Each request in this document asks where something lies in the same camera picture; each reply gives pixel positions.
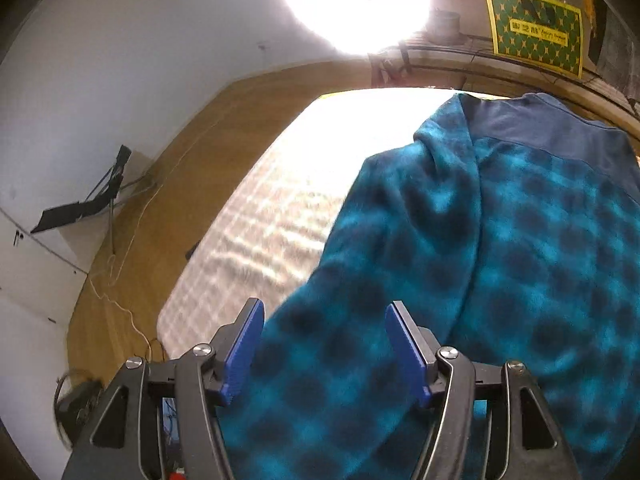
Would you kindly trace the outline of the teal plaid fleece jacket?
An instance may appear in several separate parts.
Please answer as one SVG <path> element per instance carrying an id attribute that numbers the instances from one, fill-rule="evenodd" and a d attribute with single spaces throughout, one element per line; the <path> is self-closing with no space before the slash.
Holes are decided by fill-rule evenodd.
<path id="1" fill-rule="evenodd" d="M 239 479 L 405 479 L 428 419 L 384 328 L 405 304 L 469 358 L 523 361 L 586 479 L 639 432 L 639 167 L 542 93 L 449 99 L 368 158 L 317 269 L 220 414 Z"/>

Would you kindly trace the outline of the beige checked bed cover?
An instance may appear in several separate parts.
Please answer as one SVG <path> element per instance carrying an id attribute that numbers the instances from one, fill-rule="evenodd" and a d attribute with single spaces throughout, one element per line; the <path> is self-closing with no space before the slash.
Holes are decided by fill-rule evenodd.
<path id="1" fill-rule="evenodd" d="M 168 356 L 209 341 L 247 298 L 274 312 L 317 266 L 363 161 L 407 145 L 453 96 L 352 90 L 308 105 L 224 204 L 160 310 L 156 329 Z"/>

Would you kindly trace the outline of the black folding stand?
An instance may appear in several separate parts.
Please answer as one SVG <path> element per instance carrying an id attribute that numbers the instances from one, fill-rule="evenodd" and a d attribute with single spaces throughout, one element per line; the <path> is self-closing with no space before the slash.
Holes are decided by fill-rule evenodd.
<path id="1" fill-rule="evenodd" d="M 124 182 L 124 173 L 131 154 L 130 148 L 122 145 L 113 165 L 107 169 L 107 172 L 84 200 L 44 210 L 30 234 L 64 228 L 64 226 L 70 226 L 94 217 L 105 209 L 113 212 L 116 198 L 125 187 L 122 182 Z"/>

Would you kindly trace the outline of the grey bucket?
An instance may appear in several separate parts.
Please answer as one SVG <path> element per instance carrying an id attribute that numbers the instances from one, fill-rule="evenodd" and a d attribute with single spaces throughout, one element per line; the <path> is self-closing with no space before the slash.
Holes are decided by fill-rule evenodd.
<path id="1" fill-rule="evenodd" d="M 434 9 L 427 24 L 426 36 L 432 44 L 460 44 L 463 40 L 460 14 Z"/>

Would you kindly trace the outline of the green yellow storage box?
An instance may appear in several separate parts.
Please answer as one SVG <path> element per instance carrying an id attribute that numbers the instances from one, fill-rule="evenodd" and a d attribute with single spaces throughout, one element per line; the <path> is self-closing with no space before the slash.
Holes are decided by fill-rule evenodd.
<path id="1" fill-rule="evenodd" d="M 582 76 L 582 11 L 564 0 L 485 0 L 494 55 Z"/>

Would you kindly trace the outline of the grey plaid hanging coat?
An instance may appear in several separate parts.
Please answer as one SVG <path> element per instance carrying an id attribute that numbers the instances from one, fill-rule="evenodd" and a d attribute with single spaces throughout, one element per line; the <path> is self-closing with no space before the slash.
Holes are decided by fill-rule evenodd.
<path id="1" fill-rule="evenodd" d="M 606 14 L 597 68 L 608 84 L 639 102 L 639 43 L 611 10 Z"/>

